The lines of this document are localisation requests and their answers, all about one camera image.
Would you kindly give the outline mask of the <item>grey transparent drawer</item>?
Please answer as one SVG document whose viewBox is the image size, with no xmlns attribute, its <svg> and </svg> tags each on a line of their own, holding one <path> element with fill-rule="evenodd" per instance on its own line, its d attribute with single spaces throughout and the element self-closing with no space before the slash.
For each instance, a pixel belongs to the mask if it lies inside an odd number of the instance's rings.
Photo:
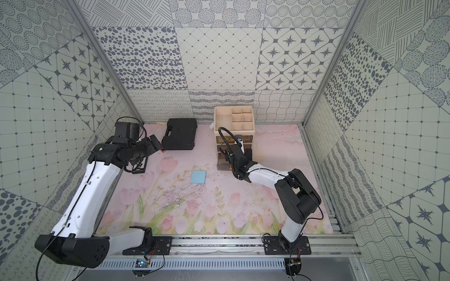
<svg viewBox="0 0 450 281">
<path fill-rule="evenodd" d="M 251 144 L 253 141 L 252 135 L 241 135 L 243 139 L 243 144 Z M 225 141 L 227 141 L 229 144 L 235 144 L 234 138 L 232 138 L 230 135 L 224 135 L 224 138 L 222 138 L 220 135 L 216 136 L 216 143 L 217 144 L 224 144 Z"/>
</svg>

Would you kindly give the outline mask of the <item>beige desk organizer cabinet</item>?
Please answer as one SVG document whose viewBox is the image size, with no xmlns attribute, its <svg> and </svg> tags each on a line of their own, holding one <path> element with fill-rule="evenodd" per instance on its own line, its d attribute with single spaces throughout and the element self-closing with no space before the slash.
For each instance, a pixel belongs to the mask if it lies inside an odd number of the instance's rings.
<svg viewBox="0 0 450 281">
<path fill-rule="evenodd" d="M 254 136 L 255 118 L 253 107 L 249 105 L 223 106 L 214 108 L 214 135 L 224 127 L 233 135 Z"/>
</svg>

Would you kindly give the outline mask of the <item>blue sticky note top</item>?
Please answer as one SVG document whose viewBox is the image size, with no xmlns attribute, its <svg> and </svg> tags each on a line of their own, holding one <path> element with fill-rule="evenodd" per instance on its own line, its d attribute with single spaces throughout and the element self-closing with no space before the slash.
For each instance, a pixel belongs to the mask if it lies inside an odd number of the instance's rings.
<svg viewBox="0 0 450 281">
<path fill-rule="evenodd" d="M 191 176 L 191 183 L 203 185 L 206 182 L 206 171 L 203 170 L 193 170 Z"/>
</svg>

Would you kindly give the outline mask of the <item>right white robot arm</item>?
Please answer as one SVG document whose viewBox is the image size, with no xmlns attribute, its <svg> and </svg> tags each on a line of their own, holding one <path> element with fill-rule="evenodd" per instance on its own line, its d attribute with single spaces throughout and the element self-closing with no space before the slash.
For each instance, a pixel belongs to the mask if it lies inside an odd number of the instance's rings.
<svg viewBox="0 0 450 281">
<path fill-rule="evenodd" d="M 246 158 L 238 144 L 227 144 L 225 150 L 219 151 L 225 155 L 236 179 L 266 186 L 277 192 L 287 215 L 279 233 L 279 242 L 285 247 L 295 245 L 311 215 L 322 204 L 320 195 L 305 175 L 299 169 L 281 172 L 264 167 Z"/>
</svg>

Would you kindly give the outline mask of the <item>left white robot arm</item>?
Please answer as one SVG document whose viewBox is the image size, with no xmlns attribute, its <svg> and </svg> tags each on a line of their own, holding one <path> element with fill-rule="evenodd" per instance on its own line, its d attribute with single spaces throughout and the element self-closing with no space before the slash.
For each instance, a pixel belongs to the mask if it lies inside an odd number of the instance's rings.
<svg viewBox="0 0 450 281">
<path fill-rule="evenodd" d="M 95 230 L 115 178 L 129 164 L 136 165 L 162 149 L 155 135 L 136 140 L 111 137 L 91 151 L 81 184 L 50 234 L 38 236 L 35 248 L 62 265 L 98 267 L 106 257 L 125 250 L 145 254 L 154 242 L 152 230 L 131 227 L 110 237 L 97 237 Z"/>
</svg>

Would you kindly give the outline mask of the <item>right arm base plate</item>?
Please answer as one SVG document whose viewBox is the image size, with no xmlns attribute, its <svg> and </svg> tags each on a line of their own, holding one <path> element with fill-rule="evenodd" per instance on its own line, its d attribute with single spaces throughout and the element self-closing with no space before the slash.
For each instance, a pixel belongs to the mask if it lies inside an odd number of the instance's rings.
<svg viewBox="0 0 450 281">
<path fill-rule="evenodd" d="M 287 241 L 282 236 L 264 234 L 261 242 L 266 255 L 310 255 L 312 254 L 308 237 L 300 236 L 294 242 Z"/>
</svg>

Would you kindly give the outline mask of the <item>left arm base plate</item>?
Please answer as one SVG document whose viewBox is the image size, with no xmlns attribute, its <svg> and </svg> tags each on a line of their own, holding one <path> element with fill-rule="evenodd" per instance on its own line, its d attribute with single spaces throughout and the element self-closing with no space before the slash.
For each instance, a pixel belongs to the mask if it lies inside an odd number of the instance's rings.
<svg viewBox="0 0 450 281">
<path fill-rule="evenodd" d="M 154 255 L 169 255 L 172 240 L 173 237 L 170 236 L 145 238 L 140 246 L 123 250 L 122 254 L 125 256 L 144 256 L 152 253 Z"/>
</svg>

